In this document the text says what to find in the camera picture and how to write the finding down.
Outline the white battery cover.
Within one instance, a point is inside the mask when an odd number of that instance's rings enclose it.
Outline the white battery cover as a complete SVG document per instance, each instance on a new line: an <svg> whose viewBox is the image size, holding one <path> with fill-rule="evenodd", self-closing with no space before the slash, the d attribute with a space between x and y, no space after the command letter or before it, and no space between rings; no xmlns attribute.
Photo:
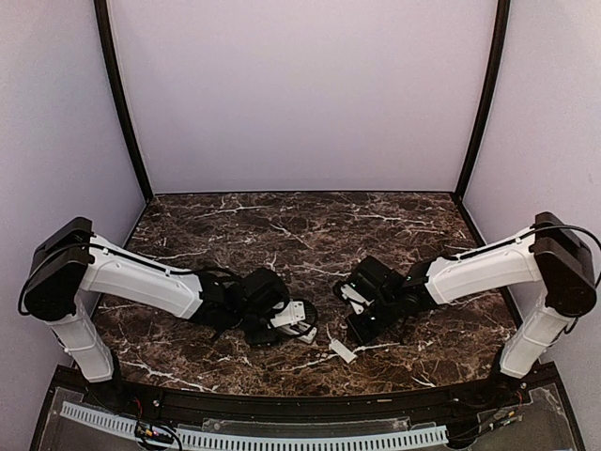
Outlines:
<svg viewBox="0 0 601 451"><path fill-rule="evenodd" d="M329 349L337 354L345 363L350 364L354 360L357 359L357 355L348 349L342 342L338 339L333 339L329 343Z"/></svg>

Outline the white remote control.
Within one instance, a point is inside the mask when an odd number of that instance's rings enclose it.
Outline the white remote control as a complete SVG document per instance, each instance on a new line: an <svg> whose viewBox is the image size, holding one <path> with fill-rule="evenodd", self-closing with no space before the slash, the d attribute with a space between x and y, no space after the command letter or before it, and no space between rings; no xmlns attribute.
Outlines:
<svg viewBox="0 0 601 451"><path fill-rule="evenodd" d="M297 331L289 326L283 326L280 327L278 331L284 335L287 335L290 338L295 338L303 343L311 344L316 337L317 328L309 327L307 330Z"/></svg>

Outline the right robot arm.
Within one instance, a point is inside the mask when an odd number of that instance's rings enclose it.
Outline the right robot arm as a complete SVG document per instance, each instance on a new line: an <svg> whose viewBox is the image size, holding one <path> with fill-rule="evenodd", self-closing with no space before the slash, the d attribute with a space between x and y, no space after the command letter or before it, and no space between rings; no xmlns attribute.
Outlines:
<svg viewBox="0 0 601 451"><path fill-rule="evenodd" d="M583 227L540 212L527 228L504 240L451 256L413 264L405 275L374 257L364 258L333 287L353 309L346 323L353 339L367 345L397 321L432 311L474 293L543 282L544 290L516 334L501 348L496 372L479 398L498 408L516 390L535 361L593 310L600 275Z"/></svg>

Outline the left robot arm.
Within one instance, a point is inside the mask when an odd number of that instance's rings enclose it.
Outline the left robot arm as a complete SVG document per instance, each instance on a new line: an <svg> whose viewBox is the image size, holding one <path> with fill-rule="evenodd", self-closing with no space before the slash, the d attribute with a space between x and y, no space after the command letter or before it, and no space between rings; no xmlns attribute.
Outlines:
<svg viewBox="0 0 601 451"><path fill-rule="evenodd" d="M86 312L80 292L109 294L160 309L177 319L208 326L216 337L240 330L250 346L271 346L281 335L312 343L315 307L295 299L274 271L246 276L220 267L180 269L129 252L76 217L39 245L17 308L48 325L84 378L113 410L132 402L132 389L118 376L115 355Z"/></svg>

